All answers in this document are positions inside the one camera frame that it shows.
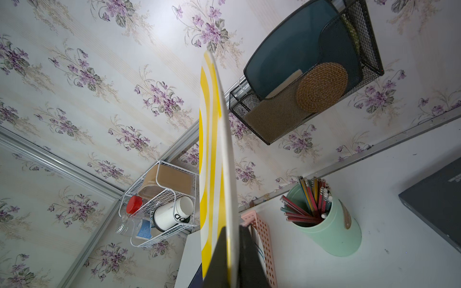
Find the yellow striped round plate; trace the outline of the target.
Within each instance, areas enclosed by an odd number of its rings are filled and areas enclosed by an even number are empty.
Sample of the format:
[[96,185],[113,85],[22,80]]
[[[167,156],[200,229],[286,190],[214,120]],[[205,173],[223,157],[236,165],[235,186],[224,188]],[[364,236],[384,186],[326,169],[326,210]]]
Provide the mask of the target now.
[[211,274],[212,256],[224,244],[224,283],[238,286],[239,220],[229,111],[218,70],[206,51],[200,69],[199,212],[202,275]]

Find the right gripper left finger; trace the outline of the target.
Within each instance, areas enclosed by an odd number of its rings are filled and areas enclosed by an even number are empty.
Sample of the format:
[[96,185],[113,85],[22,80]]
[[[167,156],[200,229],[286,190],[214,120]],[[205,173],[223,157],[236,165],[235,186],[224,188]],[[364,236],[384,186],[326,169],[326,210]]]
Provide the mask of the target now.
[[221,230],[210,266],[204,277],[203,288],[229,288],[227,266],[226,228]]

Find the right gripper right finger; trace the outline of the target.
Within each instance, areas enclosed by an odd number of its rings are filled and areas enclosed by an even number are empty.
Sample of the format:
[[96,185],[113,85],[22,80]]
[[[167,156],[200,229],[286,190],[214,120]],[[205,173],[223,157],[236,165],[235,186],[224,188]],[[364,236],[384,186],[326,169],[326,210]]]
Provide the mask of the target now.
[[248,228],[240,226],[239,233],[238,288],[269,288],[270,285]]

